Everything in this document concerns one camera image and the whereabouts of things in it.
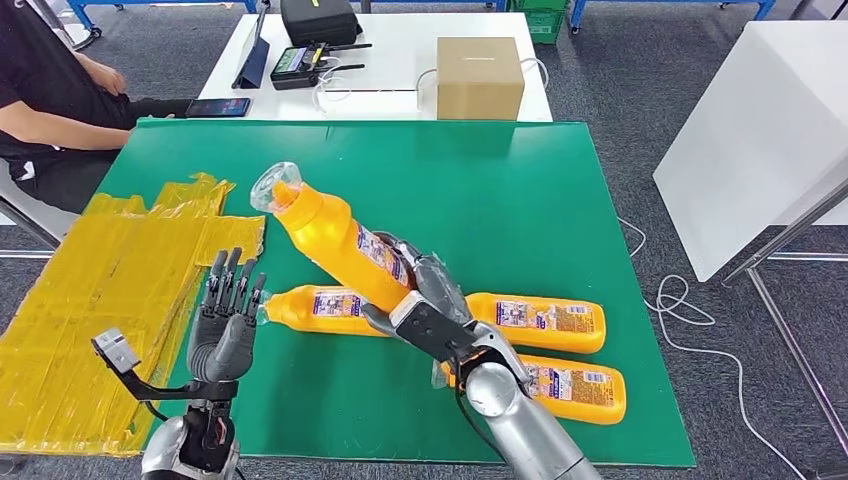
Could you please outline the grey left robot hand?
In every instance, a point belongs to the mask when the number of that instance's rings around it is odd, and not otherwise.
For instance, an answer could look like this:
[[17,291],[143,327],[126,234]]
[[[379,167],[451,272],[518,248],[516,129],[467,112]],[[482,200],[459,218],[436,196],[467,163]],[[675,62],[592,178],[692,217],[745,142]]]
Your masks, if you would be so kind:
[[252,366],[257,315],[266,275],[252,278],[256,260],[242,249],[218,252],[202,290],[189,334],[187,367],[198,381],[235,381]]

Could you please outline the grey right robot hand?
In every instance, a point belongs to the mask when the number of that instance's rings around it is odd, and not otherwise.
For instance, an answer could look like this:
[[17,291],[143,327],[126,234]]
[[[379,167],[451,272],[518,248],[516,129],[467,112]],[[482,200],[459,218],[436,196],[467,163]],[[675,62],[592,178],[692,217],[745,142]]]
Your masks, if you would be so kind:
[[441,314],[460,326],[473,329],[474,320],[460,286],[435,253],[424,254],[406,240],[385,231],[375,235],[389,245],[414,275],[414,288]]

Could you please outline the person's left hand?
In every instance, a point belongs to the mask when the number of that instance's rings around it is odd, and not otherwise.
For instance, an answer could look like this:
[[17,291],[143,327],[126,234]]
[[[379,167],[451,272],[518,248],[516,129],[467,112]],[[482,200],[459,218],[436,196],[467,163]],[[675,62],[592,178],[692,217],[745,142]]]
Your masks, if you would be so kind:
[[103,88],[113,96],[126,93],[125,78],[117,70],[92,60],[81,53],[74,53],[74,56],[96,85]]

